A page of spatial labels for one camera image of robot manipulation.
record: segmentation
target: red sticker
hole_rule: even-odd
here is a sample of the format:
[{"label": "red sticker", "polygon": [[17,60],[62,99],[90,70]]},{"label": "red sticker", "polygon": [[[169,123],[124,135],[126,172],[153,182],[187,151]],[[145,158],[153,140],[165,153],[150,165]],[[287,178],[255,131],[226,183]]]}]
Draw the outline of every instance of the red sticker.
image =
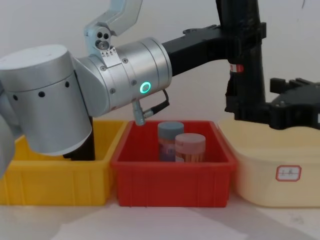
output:
[{"label": "red sticker", "polygon": [[242,64],[230,64],[230,71],[234,73],[242,73],[245,70]]},{"label": "red sticker", "polygon": [[301,177],[299,165],[280,165],[276,169],[276,176],[279,182],[297,182]]}]

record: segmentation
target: yellow plastic bin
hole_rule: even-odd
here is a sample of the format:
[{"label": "yellow plastic bin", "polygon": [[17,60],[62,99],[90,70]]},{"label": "yellow plastic bin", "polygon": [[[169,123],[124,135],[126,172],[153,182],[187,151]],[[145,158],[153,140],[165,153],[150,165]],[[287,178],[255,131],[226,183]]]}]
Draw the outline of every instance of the yellow plastic bin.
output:
[{"label": "yellow plastic bin", "polygon": [[1,205],[100,206],[110,196],[110,159],[127,126],[123,121],[93,122],[95,161],[71,161],[32,152],[26,139],[0,180]]},{"label": "yellow plastic bin", "polygon": [[274,130],[233,119],[218,126],[238,160],[240,196],[265,207],[320,207],[319,130]]}]

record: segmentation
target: table surface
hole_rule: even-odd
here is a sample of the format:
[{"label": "table surface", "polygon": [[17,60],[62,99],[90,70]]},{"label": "table surface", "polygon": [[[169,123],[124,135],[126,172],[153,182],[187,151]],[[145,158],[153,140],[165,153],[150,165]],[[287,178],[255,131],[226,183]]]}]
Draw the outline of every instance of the table surface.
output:
[{"label": "table surface", "polygon": [[0,240],[320,240],[320,208],[1,206]]}]

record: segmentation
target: red plastic bin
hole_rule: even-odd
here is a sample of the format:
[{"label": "red plastic bin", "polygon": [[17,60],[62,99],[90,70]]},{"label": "red plastic bin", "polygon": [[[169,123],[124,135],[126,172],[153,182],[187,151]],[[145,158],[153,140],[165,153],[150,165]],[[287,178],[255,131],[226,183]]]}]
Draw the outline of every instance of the red plastic bin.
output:
[{"label": "red plastic bin", "polygon": [[126,207],[225,207],[236,160],[210,121],[180,121],[185,133],[206,137],[205,162],[158,159],[158,124],[130,122],[111,160],[117,198]]}]

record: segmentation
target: yellow bin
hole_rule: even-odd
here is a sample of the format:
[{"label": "yellow bin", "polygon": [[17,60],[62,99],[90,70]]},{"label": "yellow bin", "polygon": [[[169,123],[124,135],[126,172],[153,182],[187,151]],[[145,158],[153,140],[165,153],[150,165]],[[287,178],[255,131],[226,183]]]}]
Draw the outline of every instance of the yellow bin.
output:
[{"label": "yellow bin", "polygon": [[110,160],[127,126],[123,121],[93,122],[95,161],[71,161],[32,152],[24,137],[0,180],[1,205],[100,206],[110,196]]}]

